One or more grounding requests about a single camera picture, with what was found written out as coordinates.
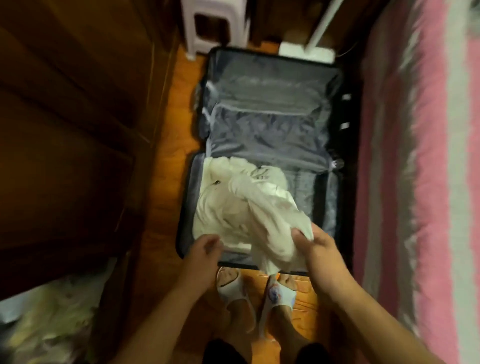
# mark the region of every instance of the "pink bedsheet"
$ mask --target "pink bedsheet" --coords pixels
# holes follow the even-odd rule
[[[480,39],[396,0],[364,60],[354,273],[448,364],[480,363]]]

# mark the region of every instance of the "wooden floor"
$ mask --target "wooden floor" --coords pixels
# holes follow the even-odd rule
[[[277,45],[263,44],[261,51],[276,53]],[[175,234],[185,186],[189,154],[202,148],[192,134],[195,115],[192,94],[204,73],[206,58],[197,56],[195,62],[185,58],[180,47],[174,69],[168,106],[156,152],[153,181],[150,191],[148,222],[142,241],[138,268],[135,273],[132,305],[127,319],[128,337],[148,316],[174,283],[181,260],[175,251]],[[247,290],[255,308],[259,308],[267,277],[258,271],[243,270]],[[298,277],[298,295],[293,312],[297,330],[305,337],[329,346],[329,311],[319,307],[308,278]],[[173,363],[201,363],[207,341],[216,329],[223,306],[214,286],[191,312],[173,354]],[[254,363],[279,363],[276,342],[255,340]]]

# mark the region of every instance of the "sandal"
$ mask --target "sandal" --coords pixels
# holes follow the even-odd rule
[[[285,287],[283,284],[278,283],[276,275],[271,275],[268,278],[267,286],[265,287],[264,306],[262,308],[262,314],[260,315],[260,322],[258,329],[260,331],[260,337],[267,341],[275,341],[275,339],[269,339],[265,335],[265,326],[267,323],[268,315],[272,308],[276,306],[288,306],[293,311],[293,305],[297,298],[297,291],[291,290]]]
[[[221,267],[218,272],[216,273],[216,290],[220,295],[220,298],[227,307],[231,302],[236,300],[246,300],[248,303],[248,307],[250,309],[250,313],[252,315],[253,325],[250,330],[247,331],[247,334],[251,333],[255,330],[257,324],[257,315],[255,314],[255,310],[253,309],[252,303],[248,294],[245,290],[245,286],[243,285],[243,277],[239,269],[237,269],[238,275],[237,277],[230,283],[227,283],[225,286],[219,287],[218,286],[218,275],[224,267]]]

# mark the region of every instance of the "plastic stool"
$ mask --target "plastic stool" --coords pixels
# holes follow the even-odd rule
[[[218,42],[201,39],[195,29],[195,14],[224,18],[230,28],[233,47],[245,48],[248,42],[250,20],[245,20],[247,0],[181,0],[187,59],[194,61],[195,54],[208,53]]]

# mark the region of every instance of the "black suitcase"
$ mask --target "black suitcase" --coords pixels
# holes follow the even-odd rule
[[[206,157],[280,167],[298,208],[338,237],[343,161],[330,135],[344,121],[343,83],[340,69],[328,64],[233,48],[210,51],[197,109],[205,150],[192,156],[187,174],[176,238],[181,258],[194,241]],[[257,269],[249,255],[234,252],[224,252],[219,265]]]

